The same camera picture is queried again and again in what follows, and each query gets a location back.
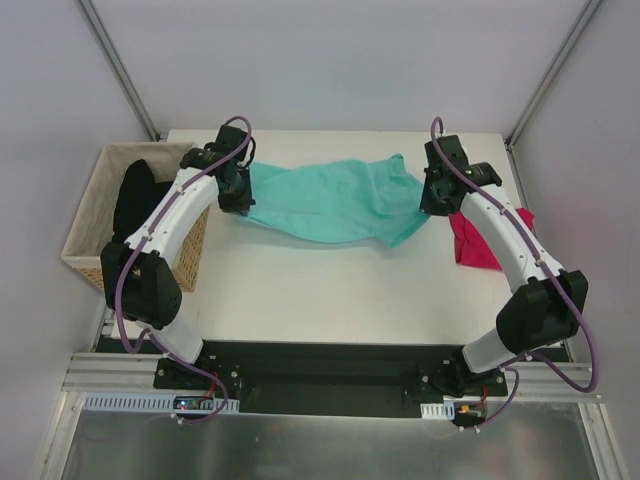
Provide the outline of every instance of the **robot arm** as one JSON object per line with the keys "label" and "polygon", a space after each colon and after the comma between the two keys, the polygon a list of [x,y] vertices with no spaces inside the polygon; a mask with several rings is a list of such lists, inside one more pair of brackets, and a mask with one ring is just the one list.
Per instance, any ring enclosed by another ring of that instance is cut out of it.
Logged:
{"label": "robot arm", "polygon": [[[124,245],[107,244],[100,255],[109,308],[116,309],[118,280],[133,256],[132,268],[125,272],[121,289],[123,317],[149,329],[185,362],[203,367],[208,361],[202,351],[203,341],[180,314],[182,292],[171,265],[191,227],[216,197],[221,209],[228,213],[244,215],[255,204],[248,169],[255,143],[249,161],[240,163],[248,150],[240,147],[249,143],[248,135],[239,128],[223,125],[215,142],[205,149],[189,150],[169,192],[142,227]],[[235,150],[239,153],[233,158],[214,166]]]}
{"label": "robot arm", "polygon": [[[459,172],[497,199],[524,226],[501,186],[500,177],[489,164],[469,165],[457,136],[442,137],[439,144]],[[517,229],[504,210],[457,178],[443,164],[433,142],[425,148],[429,166],[425,169],[421,210],[440,216],[462,212],[498,259],[513,294],[498,314],[494,329],[458,349],[448,364],[430,376],[437,390],[459,397],[467,387],[481,383],[492,370],[516,356],[570,338],[578,331],[576,318],[540,268],[527,242],[541,252],[549,271],[580,311],[584,307],[587,281],[579,271],[567,273],[526,227]]]}

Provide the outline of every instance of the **red cloth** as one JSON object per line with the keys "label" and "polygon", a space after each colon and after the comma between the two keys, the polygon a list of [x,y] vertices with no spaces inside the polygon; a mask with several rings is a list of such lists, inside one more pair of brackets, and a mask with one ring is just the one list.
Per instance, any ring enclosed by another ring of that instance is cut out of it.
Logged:
{"label": "red cloth", "polygon": [[[533,213],[526,208],[519,208],[518,215],[533,229]],[[455,235],[456,263],[468,267],[491,268],[502,270],[496,257],[493,256],[487,242],[484,241],[476,227],[467,220],[462,212],[449,216],[449,222]]]}

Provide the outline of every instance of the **white table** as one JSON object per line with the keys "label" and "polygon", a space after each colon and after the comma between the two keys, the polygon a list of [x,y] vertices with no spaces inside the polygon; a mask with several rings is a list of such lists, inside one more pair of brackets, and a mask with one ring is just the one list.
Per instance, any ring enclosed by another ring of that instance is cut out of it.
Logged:
{"label": "white table", "polygon": [[[216,133],[172,130],[168,141],[202,147]],[[424,180],[426,133],[258,130],[254,137],[257,162],[295,168],[401,153],[407,170]],[[460,137],[471,163],[491,163],[520,206],[502,137]],[[248,224],[214,205],[196,291],[184,295],[183,309],[208,340],[438,345],[486,333],[509,297],[501,272],[456,265],[444,217],[431,217],[396,249],[376,240],[328,246]],[[139,332],[126,323],[129,336]]]}

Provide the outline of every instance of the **turquoise towel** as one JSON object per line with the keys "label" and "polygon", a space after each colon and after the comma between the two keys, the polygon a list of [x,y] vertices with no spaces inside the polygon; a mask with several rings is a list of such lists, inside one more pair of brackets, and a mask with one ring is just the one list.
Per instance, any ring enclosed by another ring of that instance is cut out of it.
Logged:
{"label": "turquoise towel", "polygon": [[422,183],[402,155],[295,170],[254,163],[251,184],[256,206],[246,220],[314,242],[375,237],[397,247],[428,218],[418,210]]}

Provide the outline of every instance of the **wicker basket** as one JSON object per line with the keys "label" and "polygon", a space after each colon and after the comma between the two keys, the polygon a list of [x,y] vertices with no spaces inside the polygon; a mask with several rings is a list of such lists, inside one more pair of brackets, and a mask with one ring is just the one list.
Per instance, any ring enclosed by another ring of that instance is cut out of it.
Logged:
{"label": "wicker basket", "polygon": [[[119,143],[104,147],[71,226],[62,259],[104,290],[100,252],[113,235],[113,212],[125,171],[144,158],[156,181],[173,180],[182,156],[192,143]],[[182,243],[172,265],[173,274],[185,292],[196,286],[209,209],[206,209]]]}

